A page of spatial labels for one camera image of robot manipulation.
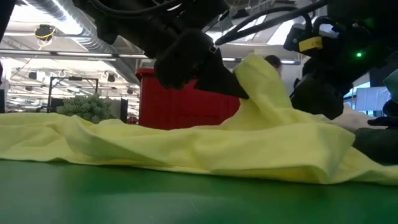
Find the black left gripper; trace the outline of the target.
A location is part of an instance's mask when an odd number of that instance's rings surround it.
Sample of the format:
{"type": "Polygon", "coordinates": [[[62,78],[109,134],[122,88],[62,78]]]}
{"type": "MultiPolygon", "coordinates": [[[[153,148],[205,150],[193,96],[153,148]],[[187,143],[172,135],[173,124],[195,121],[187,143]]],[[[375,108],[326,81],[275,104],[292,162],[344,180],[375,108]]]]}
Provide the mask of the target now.
{"type": "Polygon", "coordinates": [[[180,90],[193,77],[197,90],[248,99],[235,74],[224,65],[220,49],[200,29],[187,29],[157,58],[155,75],[166,89],[180,90]]]}

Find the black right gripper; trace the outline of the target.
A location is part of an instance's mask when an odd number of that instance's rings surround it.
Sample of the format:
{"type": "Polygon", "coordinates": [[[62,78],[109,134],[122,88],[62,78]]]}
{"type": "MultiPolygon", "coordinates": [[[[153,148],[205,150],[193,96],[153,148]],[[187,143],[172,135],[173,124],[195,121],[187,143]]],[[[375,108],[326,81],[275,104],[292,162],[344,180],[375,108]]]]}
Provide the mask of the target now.
{"type": "Polygon", "coordinates": [[[334,119],[342,114],[344,96],[353,83],[370,69],[384,66],[397,52],[397,31],[385,25],[344,26],[323,16],[312,29],[293,25],[284,49],[309,57],[301,79],[294,83],[292,106],[334,119]]]}

